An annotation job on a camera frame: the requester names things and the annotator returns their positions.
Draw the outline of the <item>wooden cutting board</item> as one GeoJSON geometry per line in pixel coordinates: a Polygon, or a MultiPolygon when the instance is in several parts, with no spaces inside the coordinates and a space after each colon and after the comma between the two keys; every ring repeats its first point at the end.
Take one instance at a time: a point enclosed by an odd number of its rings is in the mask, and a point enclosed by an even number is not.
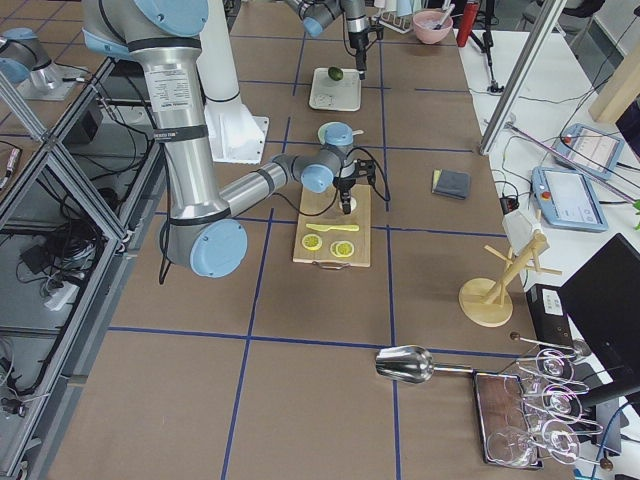
{"type": "Polygon", "coordinates": [[[317,194],[308,189],[302,190],[296,235],[292,259],[297,263],[319,264],[325,266],[347,265],[352,267],[371,266],[371,188],[368,185],[356,184],[351,189],[351,198],[357,200],[357,208],[351,214],[340,210],[339,196],[334,197],[336,190],[330,187],[317,194]],[[329,231],[317,232],[305,227],[314,224],[357,224],[358,232],[329,231]],[[309,233],[318,234],[323,245],[320,250],[308,251],[301,245],[301,239],[309,233]],[[349,258],[336,258],[330,253],[330,245],[339,240],[347,240],[355,245],[355,253],[349,258]]]}

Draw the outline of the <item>aluminium frame post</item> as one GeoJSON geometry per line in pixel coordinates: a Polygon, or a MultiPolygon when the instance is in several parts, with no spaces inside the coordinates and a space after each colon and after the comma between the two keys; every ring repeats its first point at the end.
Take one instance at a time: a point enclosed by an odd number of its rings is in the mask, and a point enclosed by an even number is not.
{"type": "Polygon", "coordinates": [[[540,14],[534,22],[532,31],[529,33],[506,83],[505,90],[485,129],[479,145],[479,153],[481,155],[488,155],[494,146],[499,131],[505,125],[536,57],[552,32],[566,3],[566,0],[547,0],[543,2],[540,14]]]}

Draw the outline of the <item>grey yellow sponge cloth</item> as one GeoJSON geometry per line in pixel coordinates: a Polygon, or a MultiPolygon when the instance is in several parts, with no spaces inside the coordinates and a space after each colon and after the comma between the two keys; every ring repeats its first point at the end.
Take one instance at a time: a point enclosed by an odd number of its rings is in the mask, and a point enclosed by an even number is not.
{"type": "Polygon", "coordinates": [[[470,191],[471,176],[466,172],[435,169],[432,175],[434,194],[464,200],[470,191]]]}

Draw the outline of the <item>wooden mug tree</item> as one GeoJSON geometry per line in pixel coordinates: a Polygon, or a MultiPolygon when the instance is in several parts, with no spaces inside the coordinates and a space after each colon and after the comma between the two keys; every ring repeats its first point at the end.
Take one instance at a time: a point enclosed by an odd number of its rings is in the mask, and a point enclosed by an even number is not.
{"type": "Polygon", "coordinates": [[[486,251],[504,262],[504,269],[497,280],[478,277],[467,281],[460,288],[458,302],[466,317],[483,327],[496,328],[505,325],[513,314],[513,301],[507,287],[521,271],[562,274],[561,270],[541,265],[540,255],[548,248],[547,237],[541,229],[533,231],[519,254],[516,254],[512,247],[506,254],[502,254],[492,246],[485,245],[486,251]]]}

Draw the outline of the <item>teach pendant far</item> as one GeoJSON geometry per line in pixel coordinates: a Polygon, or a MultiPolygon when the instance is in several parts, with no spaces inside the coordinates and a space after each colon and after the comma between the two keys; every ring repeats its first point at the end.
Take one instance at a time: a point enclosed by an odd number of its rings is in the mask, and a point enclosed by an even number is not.
{"type": "Polygon", "coordinates": [[[622,154],[622,140],[592,126],[576,123],[556,140],[554,148],[593,175],[609,180],[622,154]]]}

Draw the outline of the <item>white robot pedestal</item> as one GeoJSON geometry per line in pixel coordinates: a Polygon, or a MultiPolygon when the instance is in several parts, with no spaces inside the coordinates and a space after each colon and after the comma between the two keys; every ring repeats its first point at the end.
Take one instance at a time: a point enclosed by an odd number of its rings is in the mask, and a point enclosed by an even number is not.
{"type": "Polygon", "coordinates": [[[200,32],[202,52],[197,69],[213,159],[258,164],[269,119],[252,115],[241,98],[223,2],[209,0],[207,5],[208,19],[200,32]]]}

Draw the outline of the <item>pink mixing bowl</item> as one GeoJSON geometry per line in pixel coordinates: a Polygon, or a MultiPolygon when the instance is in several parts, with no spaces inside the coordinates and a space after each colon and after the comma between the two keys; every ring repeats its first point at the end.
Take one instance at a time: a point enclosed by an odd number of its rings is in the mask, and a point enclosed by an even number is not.
{"type": "Polygon", "coordinates": [[[453,19],[448,16],[443,20],[441,11],[424,10],[412,17],[413,31],[418,40],[427,45],[442,41],[453,27],[453,19]]]}

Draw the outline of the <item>teach pendant near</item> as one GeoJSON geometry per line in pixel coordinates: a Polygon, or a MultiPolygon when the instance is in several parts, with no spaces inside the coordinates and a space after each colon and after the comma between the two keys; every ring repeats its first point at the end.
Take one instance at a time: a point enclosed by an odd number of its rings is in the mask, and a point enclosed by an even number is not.
{"type": "Polygon", "coordinates": [[[550,225],[568,230],[605,232],[609,225],[589,179],[561,168],[535,167],[531,184],[542,216],[550,225]]]}

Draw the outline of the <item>black monitor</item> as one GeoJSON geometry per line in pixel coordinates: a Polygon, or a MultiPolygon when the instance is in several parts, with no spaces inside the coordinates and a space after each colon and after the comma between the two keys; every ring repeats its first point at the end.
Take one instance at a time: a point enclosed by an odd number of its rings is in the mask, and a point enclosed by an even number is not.
{"type": "Polygon", "coordinates": [[[639,251],[614,235],[560,288],[564,310],[600,363],[639,372],[639,251]]]}

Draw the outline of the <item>yellow plastic knife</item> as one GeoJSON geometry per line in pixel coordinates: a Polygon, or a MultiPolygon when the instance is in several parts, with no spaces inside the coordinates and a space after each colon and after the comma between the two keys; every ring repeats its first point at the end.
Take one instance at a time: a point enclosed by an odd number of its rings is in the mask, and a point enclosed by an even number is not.
{"type": "Polygon", "coordinates": [[[358,232],[360,230],[357,224],[314,224],[307,223],[305,227],[312,231],[317,232],[329,232],[329,231],[345,231],[345,232],[358,232]]]}

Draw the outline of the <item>lemon slice left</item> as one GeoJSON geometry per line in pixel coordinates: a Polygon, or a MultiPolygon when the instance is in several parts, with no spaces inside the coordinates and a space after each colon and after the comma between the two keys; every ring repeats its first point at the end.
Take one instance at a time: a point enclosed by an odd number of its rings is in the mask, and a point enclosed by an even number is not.
{"type": "Polygon", "coordinates": [[[322,248],[323,240],[318,234],[309,233],[302,237],[301,245],[308,251],[317,251],[322,248]]]}

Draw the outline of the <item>teach pendant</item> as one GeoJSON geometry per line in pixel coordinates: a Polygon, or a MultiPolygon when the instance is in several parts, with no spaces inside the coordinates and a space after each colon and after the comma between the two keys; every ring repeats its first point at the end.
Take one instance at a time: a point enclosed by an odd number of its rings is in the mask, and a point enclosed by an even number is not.
{"type": "Polygon", "coordinates": [[[531,184],[542,216],[550,225],[568,230],[605,232],[609,225],[589,179],[561,168],[535,167],[531,184]]]}
{"type": "Polygon", "coordinates": [[[592,126],[576,123],[556,140],[554,148],[593,175],[609,180],[622,154],[622,140],[592,126]]]}

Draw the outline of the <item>black tripod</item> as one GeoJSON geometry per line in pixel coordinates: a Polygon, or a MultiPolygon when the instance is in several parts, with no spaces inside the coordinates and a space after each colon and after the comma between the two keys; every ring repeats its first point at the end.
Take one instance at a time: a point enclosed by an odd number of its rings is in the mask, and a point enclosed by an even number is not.
{"type": "Polygon", "coordinates": [[[478,46],[480,51],[486,55],[487,65],[489,68],[490,74],[490,84],[487,90],[493,94],[501,94],[504,91],[504,87],[498,84],[498,81],[494,75],[493,69],[493,58],[491,54],[491,49],[494,46],[494,41],[492,37],[492,26],[495,12],[495,1],[494,0],[486,0],[484,1],[484,10],[478,11],[478,13],[482,16],[481,23],[483,24],[484,31],[481,36],[476,35],[474,32],[470,33],[470,38],[473,42],[478,46]]]}

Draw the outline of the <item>dark tray with glasses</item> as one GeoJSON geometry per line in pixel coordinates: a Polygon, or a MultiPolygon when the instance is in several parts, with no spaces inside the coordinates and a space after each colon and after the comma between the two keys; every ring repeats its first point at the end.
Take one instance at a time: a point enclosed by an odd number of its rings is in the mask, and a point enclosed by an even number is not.
{"type": "Polygon", "coordinates": [[[604,428],[582,405],[589,387],[575,378],[577,357],[569,346],[544,344],[498,373],[473,375],[485,463],[540,470],[546,460],[581,458],[580,439],[604,428]]]}

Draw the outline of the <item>red bottle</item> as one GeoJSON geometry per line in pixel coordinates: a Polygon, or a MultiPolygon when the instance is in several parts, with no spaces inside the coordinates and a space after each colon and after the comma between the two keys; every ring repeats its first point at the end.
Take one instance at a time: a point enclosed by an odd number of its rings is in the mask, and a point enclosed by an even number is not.
{"type": "Polygon", "coordinates": [[[458,47],[463,48],[466,45],[468,38],[472,33],[478,10],[478,1],[468,1],[466,3],[458,26],[458,33],[456,35],[456,43],[458,47]]]}

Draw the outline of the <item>mint green bowl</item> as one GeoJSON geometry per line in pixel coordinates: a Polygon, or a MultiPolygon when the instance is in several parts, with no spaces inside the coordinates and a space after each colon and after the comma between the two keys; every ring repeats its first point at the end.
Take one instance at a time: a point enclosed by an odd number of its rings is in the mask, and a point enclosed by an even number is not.
{"type": "Polygon", "coordinates": [[[328,122],[318,129],[321,144],[346,147],[353,144],[354,130],[343,122],[328,122]]]}

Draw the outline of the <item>white steamed bun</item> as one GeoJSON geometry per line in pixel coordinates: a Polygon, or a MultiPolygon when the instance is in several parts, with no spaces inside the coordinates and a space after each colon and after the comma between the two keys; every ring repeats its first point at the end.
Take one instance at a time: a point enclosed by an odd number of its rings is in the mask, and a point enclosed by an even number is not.
{"type": "Polygon", "coordinates": [[[354,212],[356,208],[357,200],[354,197],[350,198],[349,201],[340,202],[340,210],[346,215],[354,212]]]}

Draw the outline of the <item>white rectangular bear tray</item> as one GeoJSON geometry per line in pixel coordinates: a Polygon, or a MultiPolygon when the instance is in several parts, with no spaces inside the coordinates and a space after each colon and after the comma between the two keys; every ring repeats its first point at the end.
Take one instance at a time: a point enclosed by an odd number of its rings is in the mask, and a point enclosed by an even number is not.
{"type": "Polygon", "coordinates": [[[314,70],[309,106],[315,110],[355,112],[361,106],[361,79],[355,69],[343,69],[343,78],[333,80],[328,67],[314,70]]]}

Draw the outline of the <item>green avocado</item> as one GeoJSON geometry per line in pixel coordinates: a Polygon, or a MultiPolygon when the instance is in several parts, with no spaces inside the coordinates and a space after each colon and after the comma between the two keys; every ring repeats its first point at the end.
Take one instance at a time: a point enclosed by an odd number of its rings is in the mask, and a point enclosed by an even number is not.
{"type": "Polygon", "coordinates": [[[327,70],[328,77],[336,82],[341,81],[344,78],[344,71],[339,67],[329,67],[327,70]]]}

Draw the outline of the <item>metal scoop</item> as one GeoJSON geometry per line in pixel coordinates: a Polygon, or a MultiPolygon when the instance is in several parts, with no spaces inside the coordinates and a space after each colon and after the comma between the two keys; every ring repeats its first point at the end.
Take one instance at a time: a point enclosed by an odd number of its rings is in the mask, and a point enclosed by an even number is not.
{"type": "Polygon", "coordinates": [[[418,345],[404,345],[381,349],[375,357],[376,372],[391,380],[421,384],[435,373],[472,374],[467,365],[438,363],[432,353],[418,345]]]}

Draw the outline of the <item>lemon slice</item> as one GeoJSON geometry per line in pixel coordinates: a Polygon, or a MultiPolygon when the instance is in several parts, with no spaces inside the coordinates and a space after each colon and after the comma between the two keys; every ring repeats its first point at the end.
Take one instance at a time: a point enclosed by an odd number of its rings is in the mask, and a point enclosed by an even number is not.
{"type": "Polygon", "coordinates": [[[308,251],[317,251],[322,248],[323,240],[318,234],[309,233],[302,237],[301,245],[308,251]]]}
{"type": "Polygon", "coordinates": [[[349,258],[355,253],[355,245],[347,240],[335,241],[330,245],[330,253],[336,258],[349,258]]]}

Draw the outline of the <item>lemon slice right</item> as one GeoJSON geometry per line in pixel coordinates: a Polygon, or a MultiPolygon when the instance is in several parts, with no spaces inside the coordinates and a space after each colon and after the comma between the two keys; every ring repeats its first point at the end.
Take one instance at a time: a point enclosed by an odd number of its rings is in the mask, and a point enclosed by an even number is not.
{"type": "Polygon", "coordinates": [[[355,253],[355,245],[347,240],[335,241],[330,245],[330,253],[336,258],[349,258],[355,253]]]}

